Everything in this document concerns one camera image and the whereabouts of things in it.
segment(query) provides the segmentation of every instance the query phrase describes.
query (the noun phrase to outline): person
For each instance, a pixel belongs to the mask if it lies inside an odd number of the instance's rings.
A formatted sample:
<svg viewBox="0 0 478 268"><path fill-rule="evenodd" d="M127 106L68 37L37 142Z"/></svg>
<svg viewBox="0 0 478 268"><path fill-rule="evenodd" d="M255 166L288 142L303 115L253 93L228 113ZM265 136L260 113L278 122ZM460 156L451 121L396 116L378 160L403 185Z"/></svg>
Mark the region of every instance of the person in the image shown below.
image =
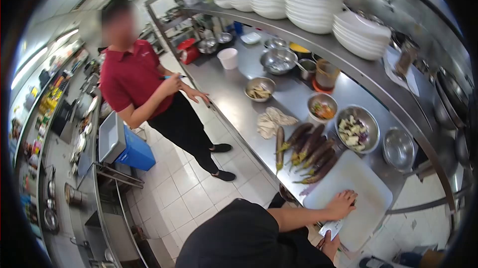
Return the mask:
<svg viewBox="0 0 478 268"><path fill-rule="evenodd" d="M176 268L334 267L339 236L331 241L327 231L314 247L306 225L344 218L355 210L356 197L345 190L321 210L280 208L285 201L278 193L267 210L236 199L189 235Z"/></svg>
<svg viewBox="0 0 478 268"><path fill-rule="evenodd" d="M208 94L182 82L178 73L173 74L160 64L151 44L137 39L133 3L111 0L101 11L101 26L110 45L104 50L100 90L111 108L132 128L147 121L165 138L193 155L213 177L233 181L236 176L219 170L211 158L211 153L228 152L232 147L211 142L179 90L195 103L199 103L196 97L209 103Z"/></svg>

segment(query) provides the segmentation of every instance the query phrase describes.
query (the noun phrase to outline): white tile floor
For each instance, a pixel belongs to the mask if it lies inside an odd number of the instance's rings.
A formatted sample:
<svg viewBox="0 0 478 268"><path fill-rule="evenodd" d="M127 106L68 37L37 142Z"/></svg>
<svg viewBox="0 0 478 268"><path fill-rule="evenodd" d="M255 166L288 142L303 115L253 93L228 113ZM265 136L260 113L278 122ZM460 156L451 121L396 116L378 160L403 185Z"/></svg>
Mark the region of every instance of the white tile floor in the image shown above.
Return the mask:
<svg viewBox="0 0 478 268"><path fill-rule="evenodd" d="M171 71L182 72L171 54L164 54L161 62ZM147 142L158 162L148 172L138 171L145 181L144 188L128 192L127 200L135 223L141 225L150 238L162 238L173 259L176 259L184 241L198 225L235 198L244 198L267 207L278 191L278 184L212 110L202 101L200 104L191 102L191 105L212 142L225 142L233 146L228 153L214 154L213 160L220 169L235 173L237 179L224 182L211 177L189 153L165 139L147 123L143 124ZM393 207L419 205L443 196L436 175L427 177L423 183L412 176L407 179ZM391 260L399 251L410 251L417 245L438 243L443 248L448 236L444 206L392 215L385 219L363 252ZM320 239L318 229L309 226L312 244L317 245ZM342 268L349 267L352 261L338 252L334 263Z"/></svg>

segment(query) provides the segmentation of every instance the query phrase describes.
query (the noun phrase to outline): hand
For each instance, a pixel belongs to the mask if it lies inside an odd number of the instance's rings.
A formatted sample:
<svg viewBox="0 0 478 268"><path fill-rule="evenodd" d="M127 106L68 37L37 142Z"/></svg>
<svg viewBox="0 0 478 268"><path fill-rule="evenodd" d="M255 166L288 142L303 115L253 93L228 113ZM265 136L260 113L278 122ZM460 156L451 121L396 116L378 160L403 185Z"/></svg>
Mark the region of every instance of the hand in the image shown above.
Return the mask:
<svg viewBox="0 0 478 268"><path fill-rule="evenodd" d="M199 101L196 99L196 96L199 96L203 99L204 103L209 104L209 99L207 98L207 95L209 95L208 93L203 93L201 91L193 89L192 87L183 89L183 91L186 93L187 97L193 100L195 103L199 103Z"/></svg>
<svg viewBox="0 0 478 268"><path fill-rule="evenodd" d="M355 201L357 194L353 190L344 190L337 193L326 205L329 220L339 220L346 217L356 207L351 204Z"/></svg>
<svg viewBox="0 0 478 268"><path fill-rule="evenodd" d="M340 246L340 239L338 234L334 237L334 240L330 241L331 232L328 230L326 236L320 240L317 244L317 248L320 249L332 262L334 261L335 253Z"/></svg>
<svg viewBox="0 0 478 268"><path fill-rule="evenodd" d="M159 89L162 90L167 96L176 93L180 88L181 80L179 79L179 73L174 73L170 78L164 80L159 85Z"/></svg>

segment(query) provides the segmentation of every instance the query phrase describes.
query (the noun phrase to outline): pen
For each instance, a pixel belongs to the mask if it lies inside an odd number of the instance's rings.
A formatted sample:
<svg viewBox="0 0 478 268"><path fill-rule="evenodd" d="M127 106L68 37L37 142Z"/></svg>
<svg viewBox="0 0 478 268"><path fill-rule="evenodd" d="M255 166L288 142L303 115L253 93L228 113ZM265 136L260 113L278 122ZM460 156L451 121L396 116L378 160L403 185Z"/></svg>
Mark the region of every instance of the pen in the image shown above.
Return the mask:
<svg viewBox="0 0 478 268"><path fill-rule="evenodd" d="M160 77L159 80L165 80L165 79L168 79L168 78L170 78L170 77L171 77L171 76L166 75L166 76ZM179 77L179 78L185 78L185 77L187 78L186 75L179 75L178 77Z"/></svg>

